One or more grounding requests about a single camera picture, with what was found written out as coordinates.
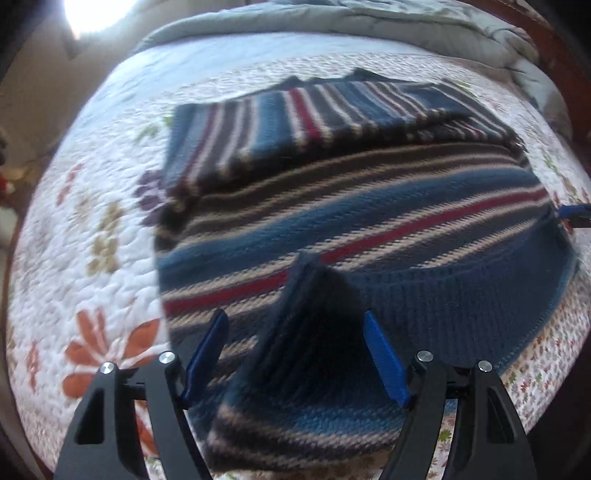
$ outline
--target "bright light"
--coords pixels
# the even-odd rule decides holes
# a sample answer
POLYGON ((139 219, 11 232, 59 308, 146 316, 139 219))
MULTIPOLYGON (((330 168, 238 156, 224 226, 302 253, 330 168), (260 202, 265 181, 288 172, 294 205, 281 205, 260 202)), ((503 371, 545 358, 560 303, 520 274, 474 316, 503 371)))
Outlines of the bright light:
POLYGON ((121 20, 137 0, 64 0, 74 36, 98 32, 121 20))

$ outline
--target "blue stripe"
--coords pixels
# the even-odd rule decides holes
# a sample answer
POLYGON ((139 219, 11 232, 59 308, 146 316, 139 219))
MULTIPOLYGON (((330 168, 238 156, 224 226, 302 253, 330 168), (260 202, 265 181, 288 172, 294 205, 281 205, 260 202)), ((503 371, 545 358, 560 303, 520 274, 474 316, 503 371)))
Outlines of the blue stripe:
POLYGON ((351 105, 357 107, 368 118, 371 118, 380 126, 387 125, 402 125, 404 122, 400 116, 393 116, 392 113, 386 111, 379 105, 371 102, 365 95, 361 94, 350 83, 339 83, 335 85, 340 94, 345 97, 345 100, 351 105))
POLYGON ((258 136, 252 147, 253 158, 270 157, 293 146, 287 107, 281 92, 266 93, 253 100, 258 101, 259 120, 258 136))
MULTIPOLYGON (((187 118, 184 119, 184 122, 189 122, 186 133, 188 138, 182 145, 175 145, 177 150, 175 157, 169 158, 165 164, 163 180, 166 189, 173 189, 179 183, 180 177, 183 175, 189 160, 192 158, 193 154, 195 153, 195 149, 202 140, 203 131, 205 130, 205 127, 212 114, 211 105, 194 105, 194 107, 192 121, 189 121, 187 118), (185 156, 181 157, 179 152, 185 149, 185 156)), ((177 134, 181 135, 181 132, 173 132, 173 135, 177 134)))
POLYGON ((359 228, 443 202, 498 189, 535 186, 535 175, 514 169, 468 171, 377 187, 265 224, 244 235, 205 241, 157 259, 163 291, 251 268, 359 228))

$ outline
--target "green leaf print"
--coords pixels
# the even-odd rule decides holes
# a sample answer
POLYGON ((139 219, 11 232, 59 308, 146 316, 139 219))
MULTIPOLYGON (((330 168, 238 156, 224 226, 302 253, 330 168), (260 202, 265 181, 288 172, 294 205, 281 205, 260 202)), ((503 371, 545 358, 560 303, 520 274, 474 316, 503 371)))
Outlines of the green leaf print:
POLYGON ((142 131, 138 134, 138 136, 135 137, 134 143, 137 145, 144 139, 144 137, 155 138, 156 135, 158 135, 159 131, 160 127, 156 124, 146 125, 145 127, 143 127, 142 131))
POLYGON ((449 442, 451 439, 452 439, 452 433, 449 430, 443 429, 439 433, 439 441, 440 442, 449 442))

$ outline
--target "striped sweater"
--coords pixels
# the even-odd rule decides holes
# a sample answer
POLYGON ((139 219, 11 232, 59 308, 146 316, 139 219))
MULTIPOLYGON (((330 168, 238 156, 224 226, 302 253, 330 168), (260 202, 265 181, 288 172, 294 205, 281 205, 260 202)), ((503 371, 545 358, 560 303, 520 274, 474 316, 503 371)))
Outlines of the striped sweater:
POLYGON ((172 343, 217 308, 231 322, 191 411, 218 470, 392 445, 404 412, 363 343, 365 309, 413 348, 501 371, 573 269, 519 138, 452 83, 358 71, 180 106, 164 182, 172 343))

